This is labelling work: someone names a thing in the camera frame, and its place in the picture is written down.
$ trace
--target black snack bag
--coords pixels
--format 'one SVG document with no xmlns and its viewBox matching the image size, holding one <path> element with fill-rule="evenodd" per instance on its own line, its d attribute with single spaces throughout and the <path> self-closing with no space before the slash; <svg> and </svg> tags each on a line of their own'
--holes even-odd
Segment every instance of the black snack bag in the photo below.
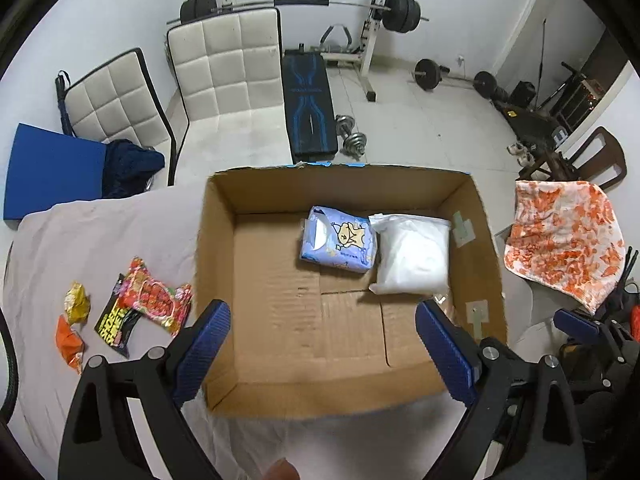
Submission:
<svg viewBox="0 0 640 480">
<path fill-rule="evenodd" d="M 113 287 L 111 297 L 98 323 L 96 323 L 94 330 L 107 345 L 123 357 L 129 359 L 127 342 L 129 341 L 133 327 L 142 314 L 132 308 L 123 308 L 120 306 L 120 287 L 122 286 L 123 280 L 124 275 L 121 274 Z"/>
</svg>

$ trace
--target snack wrapper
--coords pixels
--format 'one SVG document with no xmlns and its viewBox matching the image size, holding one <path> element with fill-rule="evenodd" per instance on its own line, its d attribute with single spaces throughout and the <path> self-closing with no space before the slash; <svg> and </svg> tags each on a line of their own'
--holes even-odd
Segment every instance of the snack wrapper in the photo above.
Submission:
<svg viewBox="0 0 640 480">
<path fill-rule="evenodd" d="M 182 328 L 191 308 L 191 285 L 169 288 L 154 279 L 144 261 L 135 257 L 120 289 L 123 306 L 141 312 L 172 336 Z"/>
<path fill-rule="evenodd" d="M 66 322 L 65 316 L 58 318 L 58 328 L 56 329 L 56 346 L 66 364 L 71 366 L 79 374 L 82 373 L 82 354 L 84 353 L 84 342 L 80 339 L 78 332 L 71 329 Z"/>
<path fill-rule="evenodd" d="M 129 359 L 127 342 L 129 342 L 133 327 L 142 314 L 122 305 L 120 290 L 122 289 L 124 278 L 122 274 L 118 277 L 107 306 L 102 311 L 94 330 L 107 345 Z"/>
<path fill-rule="evenodd" d="M 78 282 L 73 282 L 65 296 L 66 321 L 69 325 L 84 323 L 89 317 L 90 309 L 91 303 L 86 296 L 84 286 Z"/>
</svg>

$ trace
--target tile floor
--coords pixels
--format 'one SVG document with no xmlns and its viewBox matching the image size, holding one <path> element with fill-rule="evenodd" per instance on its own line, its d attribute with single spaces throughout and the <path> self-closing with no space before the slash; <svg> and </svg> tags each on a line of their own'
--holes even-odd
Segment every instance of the tile floor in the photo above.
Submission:
<svg viewBox="0 0 640 480">
<path fill-rule="evenodd" d="M 351 68 L 328 69 L 336 114 L 352 115 L 366 134 L 361 162 L 466 171 L 476 180 L 494 233 L 513 221 L 518 166 L 506 147 L 515 136 L 491 103 L 463 84 L 425 92 L 408 70 L 375 67 L 367 102 Z M 352 162 L 338 153 L 334 162 Z"/>
</svg>

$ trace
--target chair backrest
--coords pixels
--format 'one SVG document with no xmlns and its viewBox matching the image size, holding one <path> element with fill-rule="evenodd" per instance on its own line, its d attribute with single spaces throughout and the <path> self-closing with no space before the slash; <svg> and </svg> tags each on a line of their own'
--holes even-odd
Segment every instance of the chair backrest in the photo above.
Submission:
<svg viewBox="0 0 640 480">
<path fill-rule="evenodd" d="M 174 134 L 139 48 L 123 52 L 71 85 L 65 105 L 74 132 L 82 139 L 129 139 L 161 152 L 169 170 L 167 184 L 173 185 Z"/>
<path fill-rule="evenodd" d="M 604 142 L 603 147 L 583 165 L 577 168 L 577 172 L 581 179 L 591 181 L 594 177 L 600 175 L 605 170 L 608 170 L 613 166 L 619 167 L 619 175 L 599 186 L 600 189 L 605 190 L 614 184 L 619 183 L 626 177 L 626 161 L 625 152 L 622 150 L 622 146 L 620 146 L 618 140 L 604 127 L 597 127 L 589 138 L 584 141 L 582 146 L 578 148 L 578 151 L 573 154 L 569 159 L 569 162 L 575 165 L 576 160 L 578 160 L 578 158 L 584 153 L 584 150 L 586 150 L 598 136 L 602 136 Z"/>
<path fill-rule="evenodd" d="M 167 43 L 190 121 L 284 106 L 278 9 L 178 25 L 167 32 Z"/>
</svg>

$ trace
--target bed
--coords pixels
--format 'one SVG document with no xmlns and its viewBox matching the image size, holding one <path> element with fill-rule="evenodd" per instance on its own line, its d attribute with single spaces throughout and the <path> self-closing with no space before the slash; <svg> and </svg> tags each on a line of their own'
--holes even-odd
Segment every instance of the bed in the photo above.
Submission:
<svg viewBox="0 0 640 480">
<path fill-rule="evenodd" d="M 192 281 L 203 192 L 201 182 L 123 200 L 74 202 L 28 215 L 20 224 L 2 303 L 20 376 L 9 428 L 44 478 L 57 478 L 66 413 L 79 377 L 54 344 L 66 290 L 77 280 L 91 297 L 92 310 L 81 331 L 87 345 L 83 362 L 94 354 L 110 362 L 123 360 L 93 329 L 111 288 L 135 255 L 168 284 Z M 169 341 L 164 329 L 141 319 L 129 340 L 130 357 Z M 152 472 L 169 479 L 139 402 L 130 405 Z M 198 396 L 182 412 L 225 480 L 258 480 L 283 456 L 304 480 L 412 480 L 423 478 L 433 464 L 464 406 L 445 393 L 367 415 L 266 421 L 213 417 Z"/>
</svg>

